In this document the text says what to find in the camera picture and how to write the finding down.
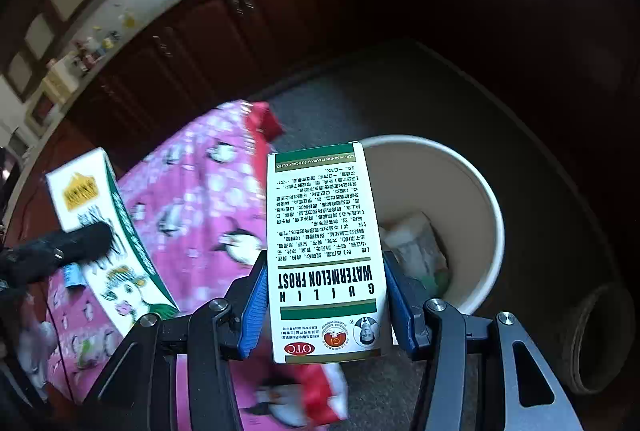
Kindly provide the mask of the green white medicine box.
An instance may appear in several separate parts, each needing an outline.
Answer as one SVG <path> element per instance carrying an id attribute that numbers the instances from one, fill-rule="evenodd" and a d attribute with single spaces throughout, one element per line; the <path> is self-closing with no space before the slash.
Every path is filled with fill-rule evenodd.
<path id="1" fill-rule="evenodd" d="M 266 214 L 274 361 L 342 363 L 386 353 L 383 250 L 361 144 L 270 156 Z"/>

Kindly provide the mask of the green white milk carton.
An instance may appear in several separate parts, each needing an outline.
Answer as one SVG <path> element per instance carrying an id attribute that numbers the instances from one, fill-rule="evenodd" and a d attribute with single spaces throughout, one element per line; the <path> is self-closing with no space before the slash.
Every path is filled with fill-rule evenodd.
<path id="1" fill-rule="evenodd" d="M 87 286 L 126 335 L 145 314 L 179 313 L 143 246 L 117 188 L 106 152 L 93 149 L 46 176 L 58 223 L 84 247 L 76 261 Z"/>

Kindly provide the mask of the white round trash bin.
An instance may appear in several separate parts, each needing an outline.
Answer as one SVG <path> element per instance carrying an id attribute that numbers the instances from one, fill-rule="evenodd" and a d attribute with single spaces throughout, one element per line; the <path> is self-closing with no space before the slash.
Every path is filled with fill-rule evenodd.
<path id="1" fill-rule="evenodd" d="M 504 225 L 483 175 L 453 149 L 410 135 L 361 141 L 378 224 L 389 229 L 421 212 L 430 220 L 451 279 L 444 299 L 472 315 L 500 273 Z"/>

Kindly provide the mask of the dark wooden kitchen cabinets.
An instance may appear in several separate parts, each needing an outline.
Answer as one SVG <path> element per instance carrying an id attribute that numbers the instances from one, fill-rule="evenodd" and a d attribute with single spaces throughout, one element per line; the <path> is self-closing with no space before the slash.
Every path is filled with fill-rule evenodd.
<path id="1" fill-rule="evenodd" d="M 639 0 L 173 0 L 104 58 L 15 191 L 43 207 L 43 171 L 104 147 L 130 169 L 179 126 L 337 65 L 411 74 L 361 87 L 364 119 L 435 135 L 486 171 L 472 144 L 500 102 L 597 217 L 639 214 Z"/>

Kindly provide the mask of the pink penguin tablecloth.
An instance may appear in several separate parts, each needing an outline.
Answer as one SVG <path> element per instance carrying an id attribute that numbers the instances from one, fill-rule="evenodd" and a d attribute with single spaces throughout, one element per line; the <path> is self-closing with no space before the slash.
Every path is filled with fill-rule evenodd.
<path id="1" fill-rule="evenodd" d="M 62 229 L 103 221 L 110 254 L 48 286 L 51 385 L 81 402 L 146 313 L 186 315 L 246 276 L 266 244 L 266 164 L 281 127 L 264 102 L 227 102 L 117 176 L 96 149 L 47 176 Z"/>

